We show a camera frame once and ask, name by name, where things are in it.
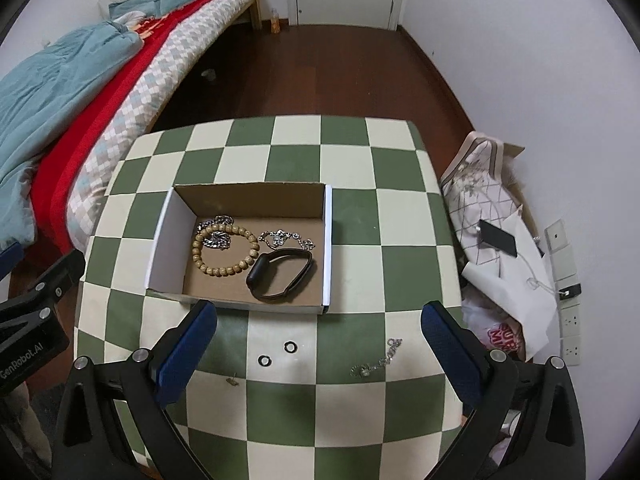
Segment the black fitness band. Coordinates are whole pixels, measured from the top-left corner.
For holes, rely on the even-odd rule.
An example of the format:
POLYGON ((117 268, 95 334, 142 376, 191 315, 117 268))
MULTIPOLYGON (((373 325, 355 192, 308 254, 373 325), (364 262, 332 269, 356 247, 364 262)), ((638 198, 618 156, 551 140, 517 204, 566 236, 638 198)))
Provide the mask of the black fitness band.
POLYGON ((307 249, 283 248, 259 256, 245 283, 261 302, 282 302, 295 296, 314 270, 314 256, 307 249))

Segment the white plastic bag red print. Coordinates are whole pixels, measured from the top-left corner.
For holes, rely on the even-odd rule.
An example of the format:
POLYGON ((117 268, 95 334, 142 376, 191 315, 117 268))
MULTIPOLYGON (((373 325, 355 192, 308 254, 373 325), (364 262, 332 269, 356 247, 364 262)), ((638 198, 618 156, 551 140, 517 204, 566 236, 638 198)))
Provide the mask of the white plastic bag red print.
POLYGON ((462 289, 461 310, 465 326, 485 348, 525 356, 520 323, 472 285, 462 289))

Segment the red bed sheet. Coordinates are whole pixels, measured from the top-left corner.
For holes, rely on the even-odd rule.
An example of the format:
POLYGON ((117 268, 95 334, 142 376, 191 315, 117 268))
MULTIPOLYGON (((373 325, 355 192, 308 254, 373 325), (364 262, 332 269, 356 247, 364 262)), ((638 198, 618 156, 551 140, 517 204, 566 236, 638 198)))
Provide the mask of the red bed sheet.
POLYGON ((61 232, 63 200, 70 189, 72 177, 77 174, 79 166, 96 144, 116 108, 122 104, 145 67, 160 50, 167 35, 180 21, 209 1, 195 0, 161 18, 142 18, 137 13, 133 15, 136 20, 134 32, 141 36, 143 42, 141 51, 74 118, 40 160, 30 190, 37 233, 33 252, 51 258, 64 254, 56 246, 55 239, 61 232))

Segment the green white checkered tablecloth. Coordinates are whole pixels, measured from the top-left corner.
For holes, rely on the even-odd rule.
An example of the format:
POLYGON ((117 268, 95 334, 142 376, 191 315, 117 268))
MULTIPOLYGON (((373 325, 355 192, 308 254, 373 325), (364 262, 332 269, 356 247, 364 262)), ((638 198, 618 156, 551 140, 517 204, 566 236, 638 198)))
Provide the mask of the green white checkered tablecloth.
POLYGON ((304 305, 229 309, 169 409, 216 479, 423 479, 462 406, 421 332, 424 304, 460 308, 447 215, 418 129, 331 116, 231 119, 149 133, 107 185, 88 245, 75 351, 98 363, 155 344, 188 308, 150 289, 157 223, 180 184, 331 188, 299 229, 332 252, 304 305))

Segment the black smartphone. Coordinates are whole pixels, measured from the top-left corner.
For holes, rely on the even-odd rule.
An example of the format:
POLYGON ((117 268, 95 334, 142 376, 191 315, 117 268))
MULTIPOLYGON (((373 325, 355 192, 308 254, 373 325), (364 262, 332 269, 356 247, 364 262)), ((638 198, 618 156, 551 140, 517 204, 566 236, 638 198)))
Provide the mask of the black smartphone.
POLYGON ((515 237, 486 220, 478 222, 477 236, 482 246, 494 248, 498 252, 503 252, 513 258, 518 256, 515 237))

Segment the black charger plug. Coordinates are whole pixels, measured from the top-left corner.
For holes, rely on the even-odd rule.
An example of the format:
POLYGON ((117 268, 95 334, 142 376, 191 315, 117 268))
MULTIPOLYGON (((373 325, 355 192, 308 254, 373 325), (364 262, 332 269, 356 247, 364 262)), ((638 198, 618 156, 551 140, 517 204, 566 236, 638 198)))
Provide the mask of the black charger plug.
POLYGON ((566 301, 576 298, 582 294, 582 284, 571 284, 558 289, 558 297, 560 301, 566 301))

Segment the white cardboard box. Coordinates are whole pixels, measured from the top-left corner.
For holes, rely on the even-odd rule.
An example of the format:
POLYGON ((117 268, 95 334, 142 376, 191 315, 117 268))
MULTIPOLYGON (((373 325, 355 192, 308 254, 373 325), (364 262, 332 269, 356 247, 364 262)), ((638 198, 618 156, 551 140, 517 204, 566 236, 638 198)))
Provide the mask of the white cardboard box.
POLYGON ((331 304, 333 188, 324 183, 178 184, 163 203, 144 288, 218 308, 322 315, 331 304), (256 300, 246 277, 276 249, 307 249, 316 266, 295 296, 256 300))

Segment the teal blue blanket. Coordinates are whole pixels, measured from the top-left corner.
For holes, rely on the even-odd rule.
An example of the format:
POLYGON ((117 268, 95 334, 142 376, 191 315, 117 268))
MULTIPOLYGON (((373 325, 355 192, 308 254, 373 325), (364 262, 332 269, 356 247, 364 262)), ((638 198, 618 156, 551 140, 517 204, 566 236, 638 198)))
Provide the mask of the teal blue blanket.
POLYGON ((29 198, 41 153, 141 52, 129 12, 161 18, 195 0, 110 0, 106 20, 82 26, 25 58, 1 81, 1 245, 36 239, 29 198))

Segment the white quilted tote bag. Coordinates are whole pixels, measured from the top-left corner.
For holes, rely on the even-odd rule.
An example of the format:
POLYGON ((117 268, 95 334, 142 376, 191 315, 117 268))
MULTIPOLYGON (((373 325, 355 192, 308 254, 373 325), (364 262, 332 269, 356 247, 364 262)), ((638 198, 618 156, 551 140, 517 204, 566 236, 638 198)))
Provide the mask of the white quilted tote bag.
POLYGON ((499 272, 499 252, 480 242, 480 222, 505 230, 522 206, 502 180, 504 144, 472 131, 440 178, 454 234, 469 263, 499 272))

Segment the diamond pattern mattress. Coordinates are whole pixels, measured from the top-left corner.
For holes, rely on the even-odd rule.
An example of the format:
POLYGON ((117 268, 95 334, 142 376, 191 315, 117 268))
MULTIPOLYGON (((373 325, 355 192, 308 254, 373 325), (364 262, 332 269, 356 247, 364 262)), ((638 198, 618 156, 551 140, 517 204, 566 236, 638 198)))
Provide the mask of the diamond pattern mattress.
POLYGON ((61 252, 85 250, 118 162, 153 128, 170 97, 214 41, 257 0, 210 0, 167 35, 70 181, 63 200, 61 252))

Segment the small orange bottle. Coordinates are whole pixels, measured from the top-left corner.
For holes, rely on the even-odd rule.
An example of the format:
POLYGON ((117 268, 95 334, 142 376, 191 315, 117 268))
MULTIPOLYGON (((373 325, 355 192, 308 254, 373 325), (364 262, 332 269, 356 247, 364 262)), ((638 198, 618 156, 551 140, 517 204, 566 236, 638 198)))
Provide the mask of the small orange bottle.
POLYGON ((270 27, 273 34, 278 34, 280 32, 280 16, 276 8, 271 9, 270 27))

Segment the white wall socket strip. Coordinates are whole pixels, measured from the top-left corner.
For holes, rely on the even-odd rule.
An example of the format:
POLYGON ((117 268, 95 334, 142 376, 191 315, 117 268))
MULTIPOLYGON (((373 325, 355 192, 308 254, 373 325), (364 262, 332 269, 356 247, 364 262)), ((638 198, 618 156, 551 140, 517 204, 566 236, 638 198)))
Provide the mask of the white wall socket strip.
POLYGON ((578 278, 573 246, 567 237, 562 219, 544 229, 549 262, 554 285, 560 330, 561 358, 567 366, 578 366, 582 362, 582 340, 580 330, 580 296, 582 283, 578 278))

